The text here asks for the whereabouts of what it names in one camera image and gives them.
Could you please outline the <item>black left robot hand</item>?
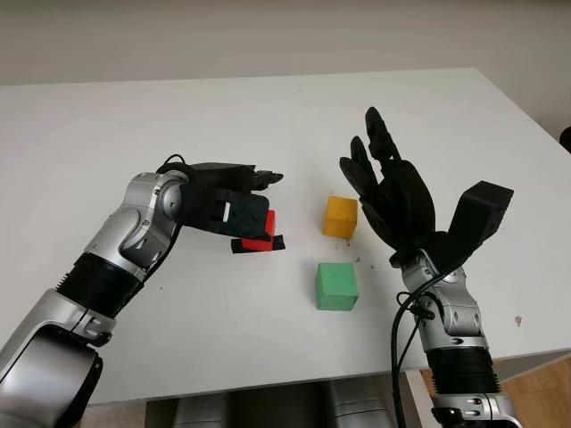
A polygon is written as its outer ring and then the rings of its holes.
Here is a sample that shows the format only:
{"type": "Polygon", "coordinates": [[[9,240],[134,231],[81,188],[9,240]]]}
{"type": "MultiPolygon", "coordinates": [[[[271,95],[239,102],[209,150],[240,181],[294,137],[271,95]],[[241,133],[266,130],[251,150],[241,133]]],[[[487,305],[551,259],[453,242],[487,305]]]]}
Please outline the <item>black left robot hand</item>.
{"type": "Polygon", "coordinates": [[[257,170],[254,165],[205,162],[188,166],[192,183],[242,193],[266,190],[284,175],[271,170],[257,170]]]}

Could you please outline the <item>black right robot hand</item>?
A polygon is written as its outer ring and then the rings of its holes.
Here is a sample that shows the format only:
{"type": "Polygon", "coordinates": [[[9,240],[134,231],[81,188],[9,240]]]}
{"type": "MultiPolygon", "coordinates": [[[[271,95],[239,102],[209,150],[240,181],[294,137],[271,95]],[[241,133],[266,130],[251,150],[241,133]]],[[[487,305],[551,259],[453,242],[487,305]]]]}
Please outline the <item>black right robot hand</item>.
{"type": "Polygon", "coordinates": [[[351,156],[342,157],[339,165],[369,224],[394,250],[390,264],[400,268],[445,233],[435,229],[434,203],[425,182],[399,154],[376,108],[368,108],[365,122],[369,145],[355,136],[351,156]]]}

